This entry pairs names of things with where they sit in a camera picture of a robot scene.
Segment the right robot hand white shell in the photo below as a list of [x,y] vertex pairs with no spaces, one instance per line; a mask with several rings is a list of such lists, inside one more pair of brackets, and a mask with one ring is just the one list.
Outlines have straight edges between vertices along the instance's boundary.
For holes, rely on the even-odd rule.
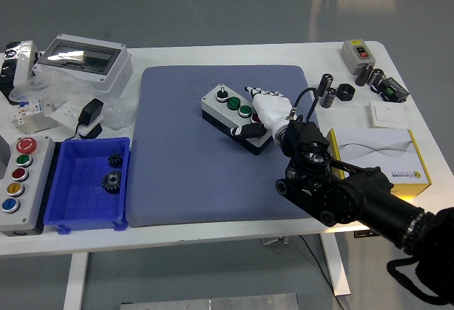
[[289,125],[292,104],[280,92],[272,92],[258,87],[246,87],[253,99],[253,107],[258,115],[258,123],[231,128],[229,133],[234,138],[259,138],[270,131],[274,142],[279,142]]

